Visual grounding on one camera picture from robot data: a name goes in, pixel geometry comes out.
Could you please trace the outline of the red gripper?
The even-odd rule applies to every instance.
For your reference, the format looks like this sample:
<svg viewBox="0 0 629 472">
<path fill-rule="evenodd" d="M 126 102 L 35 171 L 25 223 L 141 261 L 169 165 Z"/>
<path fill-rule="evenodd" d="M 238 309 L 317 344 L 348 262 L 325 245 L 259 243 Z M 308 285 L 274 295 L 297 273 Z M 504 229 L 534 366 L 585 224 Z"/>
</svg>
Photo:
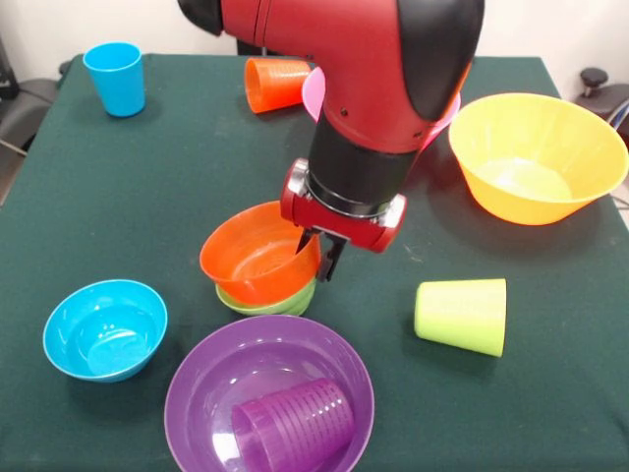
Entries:
<svg viewBox="0 0 629 472">
<path fill-rule="evenodd" d="M 385 206 L 384 212 L 376 216 L 356 217 L 343 214 L 315 198 L 307 185 L 308 170 L 308 162 L 303 158 L 296 159 L 292 164 L 280 198 L 280 213 L 284 219 L 305 228 L 298 243 L 297 254 L 318 234 L 318 230 L 334 235 L 328 237 L 331 247 L 322 256 L 317 272 L 317 280 L 327 282 L 331 280 L 340 260 L 345 240 L 374 253 L 382 253 L 389 247 L 402 227 L 407 199 L 396 195 Z"/>
</svg>

